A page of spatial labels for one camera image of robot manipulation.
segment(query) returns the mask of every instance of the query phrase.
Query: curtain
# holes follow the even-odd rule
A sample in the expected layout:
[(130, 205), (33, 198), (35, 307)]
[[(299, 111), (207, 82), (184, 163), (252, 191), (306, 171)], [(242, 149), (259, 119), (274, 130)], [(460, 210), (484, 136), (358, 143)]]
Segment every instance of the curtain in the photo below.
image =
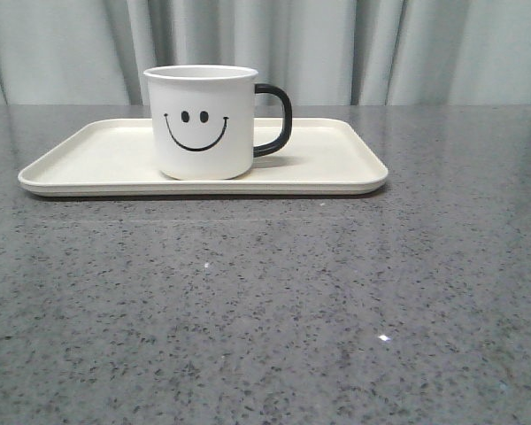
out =
[(0, 104), (147, 104), (194, 63), (297, 105), (531, 104), (531, 0), (0, 0)]

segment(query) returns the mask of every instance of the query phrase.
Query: black handle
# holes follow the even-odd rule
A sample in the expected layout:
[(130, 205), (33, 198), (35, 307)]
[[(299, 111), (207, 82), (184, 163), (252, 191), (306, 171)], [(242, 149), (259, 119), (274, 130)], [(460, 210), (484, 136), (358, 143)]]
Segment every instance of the black handle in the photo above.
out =
[(262, 144), (261, 146), (254, 146), (254, 158), (256, 158), (277, 152), (285, 146), (291, 136), (291, 128), (293, 127), (293, 109), (291, 108), (289, 97), (279, 87), (272, 86), (271, 84), (259, 83), (255, 85), (254, 92), (256, 94), (268, 93), (277, 96), (283, 105), (283, 127), (281, 128), (280, 135), (273, 142)]

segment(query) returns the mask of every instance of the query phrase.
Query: speckled surface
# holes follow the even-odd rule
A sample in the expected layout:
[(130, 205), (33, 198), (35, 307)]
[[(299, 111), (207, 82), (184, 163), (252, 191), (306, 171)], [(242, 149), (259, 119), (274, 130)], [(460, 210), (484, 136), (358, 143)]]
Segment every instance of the speckled surface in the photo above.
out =
[(0, 424), (531, 424), (531, 107), (296, 108), (363, 136), (371, 196), (19, 187), (148, 114), (0, 106)]

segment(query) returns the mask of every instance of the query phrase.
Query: tray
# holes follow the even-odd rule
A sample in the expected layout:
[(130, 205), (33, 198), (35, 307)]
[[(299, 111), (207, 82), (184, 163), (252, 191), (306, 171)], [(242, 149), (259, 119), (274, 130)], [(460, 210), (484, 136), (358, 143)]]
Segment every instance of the tray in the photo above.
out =
[[(255, 118), (255, 144), (273, 140), (281, 119)], [(293, 119), (280, 151), (256, 158), (232, 180), (179, 181), (154, 163), (150, 119), (88, 124), (19, 172), (22, 188), (45, 197), (187, 194), (361, 194), (384, 184), (388, 169), (340, 120)]]

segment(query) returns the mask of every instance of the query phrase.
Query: mug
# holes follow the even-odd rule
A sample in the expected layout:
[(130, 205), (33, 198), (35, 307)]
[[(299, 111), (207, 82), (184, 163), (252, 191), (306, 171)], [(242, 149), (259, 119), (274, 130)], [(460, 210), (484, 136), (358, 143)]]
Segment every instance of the mug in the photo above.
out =
[[(255, 157), (274, 153), (291, 136), (287, 94), (254, 84), (258, 71), (239, 66), (160, 66), (148, 79), (159, 169), (179, 180), (230, 179), (247, 172)], [(283, 105), (283, 125), (270, 143), (255, 146), (254, 96), (269, 93)]]

